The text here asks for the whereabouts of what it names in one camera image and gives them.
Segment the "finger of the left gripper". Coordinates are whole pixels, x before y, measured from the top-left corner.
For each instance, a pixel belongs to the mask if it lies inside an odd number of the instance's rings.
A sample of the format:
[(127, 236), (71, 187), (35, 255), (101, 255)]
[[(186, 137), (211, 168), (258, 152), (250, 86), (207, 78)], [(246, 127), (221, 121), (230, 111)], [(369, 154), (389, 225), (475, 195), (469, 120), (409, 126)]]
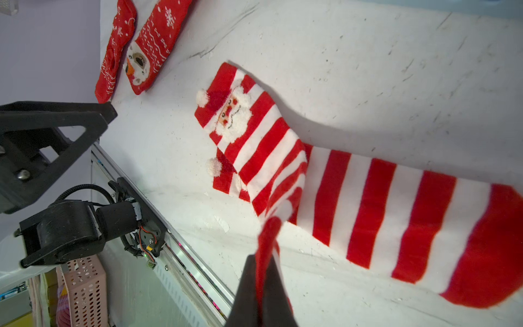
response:
[(1, 212), (36, 202), (116, 118), (109, 102), (1, 106)]

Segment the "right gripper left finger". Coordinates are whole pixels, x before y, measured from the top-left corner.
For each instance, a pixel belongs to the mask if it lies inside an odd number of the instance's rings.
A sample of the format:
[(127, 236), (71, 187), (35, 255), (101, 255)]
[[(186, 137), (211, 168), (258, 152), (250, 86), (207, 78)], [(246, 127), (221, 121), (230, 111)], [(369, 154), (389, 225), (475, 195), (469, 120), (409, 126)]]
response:
[(247, 257), (232, 310), (224, 327), (256, 327), (260, 325), (256, 294), (256, 257)]

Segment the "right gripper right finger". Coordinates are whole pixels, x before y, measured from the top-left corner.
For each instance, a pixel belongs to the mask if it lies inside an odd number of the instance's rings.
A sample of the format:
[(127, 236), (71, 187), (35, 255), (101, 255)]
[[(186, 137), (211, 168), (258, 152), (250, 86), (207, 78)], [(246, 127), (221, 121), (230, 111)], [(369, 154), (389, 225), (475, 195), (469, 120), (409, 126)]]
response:
[(263, 326), (298, 327), (274, 258), (271, 259), (266, 271), (263, 297)]

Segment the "red white striped sock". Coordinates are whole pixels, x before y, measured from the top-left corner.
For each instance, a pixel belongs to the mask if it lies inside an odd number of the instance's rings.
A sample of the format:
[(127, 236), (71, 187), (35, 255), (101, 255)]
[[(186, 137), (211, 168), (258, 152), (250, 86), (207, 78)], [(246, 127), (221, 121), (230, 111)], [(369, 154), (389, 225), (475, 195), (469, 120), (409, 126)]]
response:
[(303, 142), (275, 101), (246, 72), (223, 63), (197, 93), (196, 119), (232, 165), (261, 222), (256, 295), (262, 302), (283, 224), (298, 214), (308, 160)]
[(522, 287), (522, 196), (306, 145), (309, 167), (291, 222), (340, 256), (457, 305), (487, 308)]

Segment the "light blue plastic basket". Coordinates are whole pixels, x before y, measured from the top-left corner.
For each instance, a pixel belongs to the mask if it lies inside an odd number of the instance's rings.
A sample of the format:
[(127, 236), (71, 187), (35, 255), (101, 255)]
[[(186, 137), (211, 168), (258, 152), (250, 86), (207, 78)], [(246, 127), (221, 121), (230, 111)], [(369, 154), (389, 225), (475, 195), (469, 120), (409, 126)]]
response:
[(522, 20), (522, 0), (369, 0), (369, 2)]

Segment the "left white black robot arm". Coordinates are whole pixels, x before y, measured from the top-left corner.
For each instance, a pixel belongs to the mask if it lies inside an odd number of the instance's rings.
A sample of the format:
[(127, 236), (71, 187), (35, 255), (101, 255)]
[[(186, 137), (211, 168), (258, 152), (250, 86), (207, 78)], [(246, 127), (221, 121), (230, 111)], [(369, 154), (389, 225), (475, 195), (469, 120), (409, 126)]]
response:
[[(117, 117), (111, 103), (14, 102), (1, 106), (1, 212), (13, 214), (39, 200), (99, 139)], [(23, 268), (52, 266), (100, 253), (107, 241), (138, 228), (136, 207), (68, 200), (70, 189), (43, 211), (19, 223)]]

